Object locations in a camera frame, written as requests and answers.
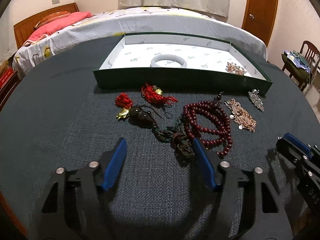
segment gold jewelry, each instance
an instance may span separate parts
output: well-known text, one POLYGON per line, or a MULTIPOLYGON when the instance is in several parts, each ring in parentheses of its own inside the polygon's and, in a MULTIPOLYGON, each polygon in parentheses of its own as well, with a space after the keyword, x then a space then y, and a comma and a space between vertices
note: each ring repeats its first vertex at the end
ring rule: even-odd
POLYGON ((154 92, 156 92, 158 95, 161 95, 162 96, 162 90, 161 88, 157 87, 157 86, 152 86, 152 90, 154 92))
POLYGON ((131 108, 122 108, 121 111, 116 115, 116 119, 125 119, 129 116, 129 112, 130 112, 131 108))
POLYGON ((240 103, 237 102, 234 98, 230 101, 224 102, 225 105, 231 110, 232 114, 230 118, 233 119, 236 123, 239 124, 239 129, 243 128, 249 130, 250 132, 254 132, 256 129, 257 122, 252 118, 252 116, 244 110, 240 103))
POLYGON ((247 73, 247 71, 243 67, 237 66, 236 63, 229 63, 229 62, 227 63, 226 71, 228 73, 237 74, 240 76, 244 76, 244 74, 247 73))

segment gold chain necklace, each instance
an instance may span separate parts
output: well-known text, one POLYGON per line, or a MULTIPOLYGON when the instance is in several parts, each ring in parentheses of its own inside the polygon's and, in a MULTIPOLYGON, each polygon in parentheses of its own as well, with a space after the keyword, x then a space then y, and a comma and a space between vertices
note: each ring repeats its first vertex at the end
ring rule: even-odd
POLYGON ((230 115, 230 118, 239 124, 239 129, 242 130, 245 128, 250 132, 254 132, 257 122, 241 107, 239 102, 232 98, 230 101, 224 103, 231 110, 232 115, 230 115))

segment white bedsheet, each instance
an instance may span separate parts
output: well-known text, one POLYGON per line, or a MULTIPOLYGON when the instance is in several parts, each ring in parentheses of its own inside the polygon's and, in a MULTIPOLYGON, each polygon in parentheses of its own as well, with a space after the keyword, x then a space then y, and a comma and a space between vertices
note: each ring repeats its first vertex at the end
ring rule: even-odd
POLYGON ((21 77, 49 57, 88 40, 139 32, 171 32, 231 41, 267 60, 267 47, 251 33, 205 15, 177 8, 139 7, 101 13, 68 26, 15 54, 21 77))

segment red bead necklace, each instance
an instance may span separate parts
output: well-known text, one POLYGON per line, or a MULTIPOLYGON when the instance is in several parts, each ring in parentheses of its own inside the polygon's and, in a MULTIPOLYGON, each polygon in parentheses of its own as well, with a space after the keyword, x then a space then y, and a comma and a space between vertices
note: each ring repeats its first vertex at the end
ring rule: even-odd
POLYGON ((184 128, 186 134, 190 140, 193 138, 201 138, 201 132, 209 133, 212 135, 218 135, 219 139, 216 140, 203 140, 202 143, 207 148, 221 145, 225 143, 225 148, 217 154, 221 157, 227 155, 230 151, 232 140, 230 135, 230 120, 228 115, 220 106, 221 93, 214 99, 214 101, 202 101, 198 103, 192 103, 183 107, 184 115, 184 128), (207 117, 217 127, 216 130, 204 128, 197 124, 196 114, 201 114, 207 117))

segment wooden headboard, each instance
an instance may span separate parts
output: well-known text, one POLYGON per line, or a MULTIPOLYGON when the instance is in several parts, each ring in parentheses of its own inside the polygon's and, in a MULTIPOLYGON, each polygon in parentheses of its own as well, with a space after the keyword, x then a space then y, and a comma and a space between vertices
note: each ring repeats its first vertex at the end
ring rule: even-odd
POLYGON ((70 13, 78 12, 78 6, 76 3, 69 3, 61 6, 57 6, 46 11, 37 13, 29 18, 17 23, 13 26, 14 35, 16 37, 18 49, 22 47, 23 43, 30 37, 30 35, 35 31, 35 25, 44 17, 55 13, 67 11, 70 13))

